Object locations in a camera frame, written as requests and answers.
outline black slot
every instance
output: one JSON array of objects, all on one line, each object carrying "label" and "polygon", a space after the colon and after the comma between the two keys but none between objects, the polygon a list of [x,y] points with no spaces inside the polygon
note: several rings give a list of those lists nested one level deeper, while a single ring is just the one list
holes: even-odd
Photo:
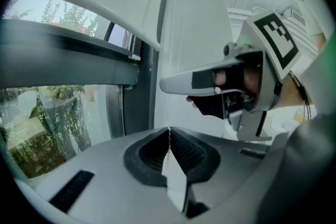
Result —
[{"label": "black slot", "polygon": [[78,199],[94,174],[88,171],[79,171],[51,200],[50,203],[67,213]]},{"label": "black slot", "polygon": [[249,148],[243,148],[239,153],[256,159],[263,159],[266,155],[263,151],[251,150]]}]

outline person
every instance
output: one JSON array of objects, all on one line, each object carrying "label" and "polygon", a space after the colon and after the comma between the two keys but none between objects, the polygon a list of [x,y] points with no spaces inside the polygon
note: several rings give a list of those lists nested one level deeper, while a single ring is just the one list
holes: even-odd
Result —
[{"label": "person", "polygon": [[[332,15],[328,13],[321,5],[322,0],[295,0],[301,10],[302,16],[305,19],[307,35],[310,36],[314,43],[318,54],[322,51],[327,39],[329,39],[334,31],[335,23]],[[244,69],[244,85],[247,92],[257,94],[259,90],[260,74],[258,69]],[[219,72],[215,75],[214,84],[223,86],[226,83],[225,72]],[[285,106],[302,105],[302,97],[298,91],[292,77],[287,75],[283,85],[283,93],[274,107],[282,108]],[[193,101],[187,97],[187,102],[192,103],[192,106],[197,108]]]}]

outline hand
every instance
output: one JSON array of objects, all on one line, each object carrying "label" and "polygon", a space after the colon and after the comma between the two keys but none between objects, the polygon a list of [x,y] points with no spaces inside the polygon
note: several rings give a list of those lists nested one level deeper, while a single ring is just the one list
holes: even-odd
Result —
[{"label": "hand", "polygon": [[[260,78],[260,71],[257,68],[245,68],[244,69],[244,86],[245,91],[252,97],[255,97],[259,90],[259,78]],[[226,74],[224,71],[219,72],[215,75],[215,86],[223,86],[226,83]],[[194,108],[197,106],[194,102],[187,97],[187,102],[192,103]]]}]

